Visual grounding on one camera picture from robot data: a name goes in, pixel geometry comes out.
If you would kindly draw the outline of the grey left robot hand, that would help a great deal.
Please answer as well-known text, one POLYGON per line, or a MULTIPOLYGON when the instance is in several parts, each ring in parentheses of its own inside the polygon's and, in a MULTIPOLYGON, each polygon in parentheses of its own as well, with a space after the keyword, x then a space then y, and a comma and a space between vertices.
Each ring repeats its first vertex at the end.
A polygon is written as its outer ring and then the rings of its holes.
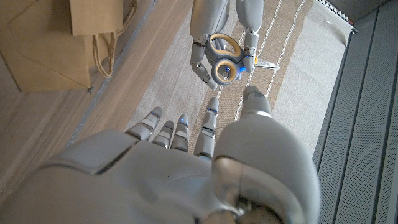
POLYGON ((194 0, 190 19, 193 37, 190 65, 196 75, 211 89, 229 85, 251 73, 256 67, 277 66, 256 55, 262 26, 263 0, 236 0, 236 13, 244 27, 244 47, 223 34, 230 11, 229 0, 194 0))

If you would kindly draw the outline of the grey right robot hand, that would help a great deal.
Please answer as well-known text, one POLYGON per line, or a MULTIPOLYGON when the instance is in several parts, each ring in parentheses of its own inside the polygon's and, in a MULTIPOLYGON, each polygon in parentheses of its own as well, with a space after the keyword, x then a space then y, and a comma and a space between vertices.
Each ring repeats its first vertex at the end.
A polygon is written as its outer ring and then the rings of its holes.
POLYGON ((39 166, 1 205, 2 223, 316 223, 320 184, 305 146, 249 86, 217 139, 216 100, 187 151, 187 118, 152 137, 154 108, 126 132, 95 134, 39 166))

